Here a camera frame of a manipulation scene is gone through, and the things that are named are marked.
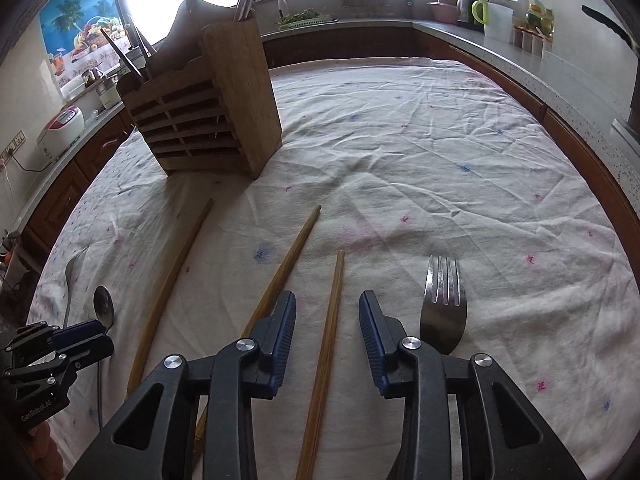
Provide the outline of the striped bamboo chopstick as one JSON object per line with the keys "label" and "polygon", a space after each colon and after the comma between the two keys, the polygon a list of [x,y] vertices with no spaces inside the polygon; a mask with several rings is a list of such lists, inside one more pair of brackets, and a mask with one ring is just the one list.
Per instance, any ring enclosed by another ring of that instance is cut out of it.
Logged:
{"label": "striped bamboo chopstick", "polygon": [[148,67],[149,60],[151,56],[156,53],[156,50],[149,40],[143,36],[142,32],[140,32],[135,24],[131,25],[131,31],[134,34],[134,39],[137,40],[142,58],[144,59],[144,67]]}

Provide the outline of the long metal chopstick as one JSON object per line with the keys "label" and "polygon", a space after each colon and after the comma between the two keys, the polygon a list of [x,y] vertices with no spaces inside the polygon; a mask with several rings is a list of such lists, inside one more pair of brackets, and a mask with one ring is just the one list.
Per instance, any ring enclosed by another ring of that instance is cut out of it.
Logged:
{"label": "long metal chopstick", "polygon": [[122,50],[119,49],[119,46],[115,44],[115,41],[110,36],[108,36],[108,33],[105,31],[105,29],[100,28],[100,32],[102,36],[106,39],[108,44],[116,52],[116,54],[120,59],[120,62],[122,62],[122,64],[124,64],[128,68],[130,73],[134,74],[134,76],[137,78],[138,81],[145,82],[145,78],[140,72],[140,70],[137,68],[137,66],[135,66],[134,63],[131,62],[129,58],[127,58],[127,55],[124,52],[122,52]]}

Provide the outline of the silver spoon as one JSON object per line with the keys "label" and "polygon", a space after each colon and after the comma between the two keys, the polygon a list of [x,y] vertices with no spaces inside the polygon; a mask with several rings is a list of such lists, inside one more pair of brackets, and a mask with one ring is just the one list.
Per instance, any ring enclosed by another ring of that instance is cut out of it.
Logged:
{"label": "silver spoon", "polygon": [[[106,287],[100,285],[93,294],[93,307],[96,319],[108,332],[115,321],[115,310],[113,299]],[[102,406],[102,362],[96,363],[96,417],[98,418],[99,430],[103,429],[103,406]]]}

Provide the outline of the bamboo chopstick pair member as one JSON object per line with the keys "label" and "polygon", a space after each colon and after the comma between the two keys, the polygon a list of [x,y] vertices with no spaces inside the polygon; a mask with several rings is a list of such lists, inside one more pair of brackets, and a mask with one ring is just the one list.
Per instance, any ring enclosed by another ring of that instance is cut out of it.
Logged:
{"label": "bamboo chopstick pair member", "polygon": [[174,261],[171,263],[168,272],[160,279],[160,282],[156,286],[157,294],[151,304],[149,317],[143,326],[136,355],[134,356],[134,362],[132,362],[131,365],[126,390],[128,396],[130,396],[130,394],[139,387],[140,382],[142,382],[146,361],[148,360],[158,326],[160,326],[160,320],[162,319],[166,304],[168,303],[170,294],[174,289],[183,263],[186,261],[186,257],[189,255],[196,237],[198,236],[198,232],[200,232],[200,229],[206,220],[209,211],[212,209],[213,204],[214,200],[212,198],[205,203],[202,211],[198,215],[198,218],[196,218],[194,225],[191,226],[191,229],[188,231],[188,235],[184,239]]}

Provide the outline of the white floral tablecloth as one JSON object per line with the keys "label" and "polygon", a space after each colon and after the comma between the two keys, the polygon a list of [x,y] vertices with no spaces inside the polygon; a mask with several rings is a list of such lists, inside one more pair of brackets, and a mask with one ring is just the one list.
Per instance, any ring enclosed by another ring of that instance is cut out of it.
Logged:
{"label": "white floral tablecloth", "polygon": [[[639,429],[639,291],[622,242],[585,180],[527,110],[456,62],[363,58],[272,75],[282,145],[257,179],[165,174],[139,133],[96,176],[43,268],[29,317],[75,324],[102,285],[115,351],[103,421],[124,402],[156,286],[214,204],[160,320],[149,366],[209,356],[242,333],[314,206],[288,279],[297,304],[284,384],[253,406],[258,474],[296,473],[335,259],[345,270],[314,474],[382,479],[402,411],[372,382],[358,299],[373,290],[410,334],[427,258],[456,258],[468,298],[457,355],[485,352],[518,384],[590,479],[612,474]],[[50,421],[71,467],[98,432],[96,367]]]}

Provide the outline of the white red rice cooker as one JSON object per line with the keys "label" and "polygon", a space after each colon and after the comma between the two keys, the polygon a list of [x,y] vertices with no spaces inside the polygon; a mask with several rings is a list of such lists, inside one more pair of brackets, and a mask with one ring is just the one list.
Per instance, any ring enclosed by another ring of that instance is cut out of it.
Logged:
{"label": "white red rice cooker", "polygon": [[44,126],[37,139],[43,155],[57,160],[85,129],[85,117],[77,105],[64,107]]}

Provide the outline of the small white electric pot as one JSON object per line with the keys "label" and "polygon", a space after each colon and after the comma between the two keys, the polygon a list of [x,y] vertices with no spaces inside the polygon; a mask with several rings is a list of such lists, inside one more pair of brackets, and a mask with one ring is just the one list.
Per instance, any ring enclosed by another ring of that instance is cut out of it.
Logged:
{"label": "small white electric pot", "polygon": [[96,89],[96,93],[106,110],[110,110],[122,100],[117,91],[117,80],[115,78],[102,80]]}

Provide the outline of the wooden utensil holder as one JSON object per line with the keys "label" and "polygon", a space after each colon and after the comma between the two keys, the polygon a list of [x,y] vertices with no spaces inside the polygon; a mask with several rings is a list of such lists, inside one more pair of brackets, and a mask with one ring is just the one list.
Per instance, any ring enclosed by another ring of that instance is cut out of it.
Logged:
{"label": "wooden utensil holder", "polygon": [[184,0],[141,70],[117,91],[165,172],[215,170],[258,178],[282,127],[254,18]]}

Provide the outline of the fruit poster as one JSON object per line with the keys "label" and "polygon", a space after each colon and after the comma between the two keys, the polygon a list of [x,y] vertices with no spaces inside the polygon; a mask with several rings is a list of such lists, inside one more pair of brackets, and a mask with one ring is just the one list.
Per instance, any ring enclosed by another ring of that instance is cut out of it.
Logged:
{"label": "fruit poster", "polygon": [[131,50],[116,0],[50,0],[39,19],[55,82],[64,93],[86,70],[106,73],[118,65],[113,44],[124,53]]}

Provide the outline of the green vegetables in sink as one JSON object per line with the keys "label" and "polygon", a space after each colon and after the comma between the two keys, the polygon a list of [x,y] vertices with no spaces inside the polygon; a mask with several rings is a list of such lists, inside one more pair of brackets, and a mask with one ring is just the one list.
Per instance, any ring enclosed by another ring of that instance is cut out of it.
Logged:
{"label": "green vegetables in sink", "polygon": [[280,21],[279,28],[281,30],[285,30],[331,22],[335,22],[335,18],[326,14],[321,14],[313,8],[309,8],[285,16]]}

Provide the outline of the pink basin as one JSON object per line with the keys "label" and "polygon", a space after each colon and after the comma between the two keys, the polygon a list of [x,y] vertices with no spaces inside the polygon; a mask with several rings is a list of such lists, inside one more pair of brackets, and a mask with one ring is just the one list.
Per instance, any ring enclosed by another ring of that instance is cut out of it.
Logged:
{"label": "pink basin", "polygon": [[427,9],[433,14],[436,22],[445,24],[457,24],[458,10],[454,4],[442,3],[438,1],[428,2]]}

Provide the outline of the condiment bottles rack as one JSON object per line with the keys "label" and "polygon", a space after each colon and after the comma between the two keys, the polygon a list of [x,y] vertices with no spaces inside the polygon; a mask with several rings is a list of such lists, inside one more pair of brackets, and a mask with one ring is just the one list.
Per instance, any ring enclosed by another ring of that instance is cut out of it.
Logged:
{"label": "condiment bottles rack", "polygon": [[529,3],[524,20],[514,20],[512,42],[515,47],[543,58],[552,51],[555,18],[541,1]]}

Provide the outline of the electric kettle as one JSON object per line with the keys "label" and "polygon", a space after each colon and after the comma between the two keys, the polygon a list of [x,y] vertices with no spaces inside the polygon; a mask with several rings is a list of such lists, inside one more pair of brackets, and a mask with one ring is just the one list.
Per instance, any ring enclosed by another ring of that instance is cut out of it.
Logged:
{"label": "electric kettle", "polygon": [[457,24],[459,26],[474,26],[476,24],[472,13],[476,0],[457,0]]}

